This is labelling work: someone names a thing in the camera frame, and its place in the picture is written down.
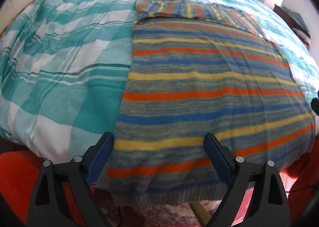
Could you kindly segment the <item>striped knit sweater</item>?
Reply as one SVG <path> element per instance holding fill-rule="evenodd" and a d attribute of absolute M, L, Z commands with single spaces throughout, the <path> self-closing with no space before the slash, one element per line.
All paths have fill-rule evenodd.
<path fill-rule="evenodd" d="M 222 4 L 138 0 L 132 64 L 106 175 L 138 211 L 219 200 L 226 187 L 203 140 L 284 169 L 312 149 L 315 116 L 255 17 Z"/>

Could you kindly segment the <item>pile of clothes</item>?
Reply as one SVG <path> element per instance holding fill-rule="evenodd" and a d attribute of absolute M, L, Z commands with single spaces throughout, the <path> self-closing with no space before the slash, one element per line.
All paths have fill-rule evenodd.
<path fill-rule="evenodd" d="M 282 10 L 284 11 L 284 19 L 288 26 L 293 30 L 295 35 L 298 36 L 306 49 L 310 50 L 311 36 L 302 16 L 299 13 L 286 8 L 285 6 L 282 7 Z"/>

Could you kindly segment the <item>orange red garment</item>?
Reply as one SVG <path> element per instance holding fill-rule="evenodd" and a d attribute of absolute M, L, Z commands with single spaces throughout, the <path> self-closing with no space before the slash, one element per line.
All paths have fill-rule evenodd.
<path fill-rule="evenodd" d="M 200 150 L 204 152 L 204 159 L 200 161 L 200 164 L 215 169 L 204 150 L 203 140 L 204 137 L 201 137 Z M 114 153 L 115 144 L 113 143 L 110 156 Z M 26 150 L 1 154 L 1 226 L 28 226 L 29 203 L 43 162 Z M 78 226 L 85 226 L 76 207 L 70 185 L 63 183 L 63 188 L 75 222 L 79 224 Z M 297 203 L 287 197 L 290 211 L 289 226 L 318 225 L 318 186 L 315 185 L 312 189 L 312 198 L 297 216 L 291 213 L 291 209 L 295 208 Z"/>

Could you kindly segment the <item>red patterned rug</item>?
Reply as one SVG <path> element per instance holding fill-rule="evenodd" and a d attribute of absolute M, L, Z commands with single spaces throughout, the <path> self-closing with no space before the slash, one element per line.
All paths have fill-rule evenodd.
<path fill-rule="evenodd" d="M 91 188 L 95 201 L 112 226 L 200 226 L 200 221 L 188 203 L 178 206 L 157 205 L 144 212 L 137 212 L 130 206 L 114 204 L 110 192 Z"/>

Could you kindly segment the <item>dark wooden side table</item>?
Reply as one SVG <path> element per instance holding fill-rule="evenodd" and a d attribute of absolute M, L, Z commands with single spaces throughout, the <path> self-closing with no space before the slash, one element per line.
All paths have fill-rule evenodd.
<path fill-rule="evenodd" d="M 279 15 L 282 19 L 284 18 L 289 18 L 290 15 L 288 12 L 286 12 L 286 10 L 284 10 L 282 7 L 278 6 L 275 4 L 274 8 L 273 8 L 273 11 Z"/>

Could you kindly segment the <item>teal white plaid bedspread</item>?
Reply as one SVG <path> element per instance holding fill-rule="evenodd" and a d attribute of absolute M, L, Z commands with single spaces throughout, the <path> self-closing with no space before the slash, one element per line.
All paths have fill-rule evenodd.
<path fill-rule="evenodd" d="M 137 0 L 35 0 L 1 36 L 1 137 L 54 162 L 113 132 L 132 63 Z M 258 0 L 192 0 L 252 14 L 286 58 L 307 101 L 318 66 Z"/>

